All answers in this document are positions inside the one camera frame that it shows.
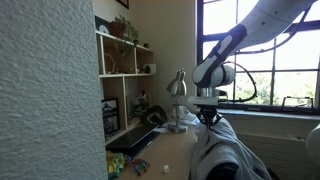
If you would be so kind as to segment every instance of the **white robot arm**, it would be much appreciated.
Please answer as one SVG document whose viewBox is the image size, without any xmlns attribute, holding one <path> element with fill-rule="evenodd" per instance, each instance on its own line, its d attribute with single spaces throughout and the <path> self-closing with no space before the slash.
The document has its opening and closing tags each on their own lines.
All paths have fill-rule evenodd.
<svg viewBox="0 0 320 180">
<path fill-rule="evenodd" d="M 208 111 L 209 119 L 216 115 L 218 95 L 215 87 L 234 81 L 235 71 L 222 64 L 229 55 L 252 45 L 268 42 L 285 31 L 303 11 L 316 0 L 259 0 L 251 12 L 227 32 L 209 55 L 192 72 L 192 80 L 202 88 L 201 97 L 190 97 L 188 102 Z"/>
</svg>

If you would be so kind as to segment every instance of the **windowsill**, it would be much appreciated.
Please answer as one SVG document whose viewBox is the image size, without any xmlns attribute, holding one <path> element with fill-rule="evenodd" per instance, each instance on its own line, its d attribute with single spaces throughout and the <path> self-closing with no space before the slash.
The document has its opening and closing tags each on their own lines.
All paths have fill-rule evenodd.
<svg viewBox="0 0 320 180">
<path fill-rule="evenodd" d="M 301 120 L 320 121 L 320 115 L 257 112 L 257 111 L 244 111 L 244 110 L 233 110 L 233 109 L 218 109 L 218 112 L 221 114 L 228 114 L 228 115 L 248 115 L 248 116 L 261 116 L 261 117 L 290 118 L 295 120 L 301 119 Z"/>
</svg>

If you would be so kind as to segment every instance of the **white fabric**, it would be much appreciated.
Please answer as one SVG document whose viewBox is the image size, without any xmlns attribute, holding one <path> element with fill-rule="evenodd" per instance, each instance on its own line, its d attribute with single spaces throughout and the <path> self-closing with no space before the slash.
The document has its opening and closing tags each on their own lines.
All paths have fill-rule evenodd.
<svg viewBox="0 0 320 180">
<path fill-rule="evenodd" d="M 221 163 L 238 166 L 235 180 L 271 179 L 263 162 L 237 138 L 226 119 L 222 118 L 212 130 L 199 125 L 196 135 L 198 142 L 191 158 L 191 180 L 205 180 Z"/>
</svg>

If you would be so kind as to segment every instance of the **desk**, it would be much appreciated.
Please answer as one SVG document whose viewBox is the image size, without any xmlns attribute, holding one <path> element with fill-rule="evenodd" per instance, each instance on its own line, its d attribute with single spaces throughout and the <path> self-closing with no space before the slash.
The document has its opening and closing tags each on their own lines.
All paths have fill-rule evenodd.
<svg viewBox="0 0 320 180">
<path fill-rule="evenodd" d="M 196 144 L 195 127 L 189 126 L 186 133 L 164 133 L 156 138 L 136 158 L 148 161 L 151 166 L 147 172 L 138 176 L 133 168 L 124 168 L 119 180 L 187 180 L 190 171 L 190 160 Z M 170 171 L 163 173 L 163 166 Z"/>
</svg>

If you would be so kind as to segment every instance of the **silver lamp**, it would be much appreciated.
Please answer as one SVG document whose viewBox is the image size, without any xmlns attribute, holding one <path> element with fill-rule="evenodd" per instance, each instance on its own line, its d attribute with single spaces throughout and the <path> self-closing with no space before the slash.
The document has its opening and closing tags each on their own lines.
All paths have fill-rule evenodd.
<svg viewBox="0 0 320 180">
<path fill-rule="evenodd" d="M 167 91 L 171 93 L 172 105 L 175 108 L 174 118 L 176 120 L 176 124 L 169 124 L 168 129 L 169 131 L 175 132 L 175 133 L 186 132 L 188 129 L 188 126 L 179 125 L 179 119 L 180 119 L 179 97 L 187 94 L 187 88 L 186 88 L 186 83 L 184 82 L 184 76 L 185 76 L 184 69 L 182 68 L 181 70 L 178 70 L 176 79 L 171 81 L 171 83 L 167 87 Z"/>
</svg>

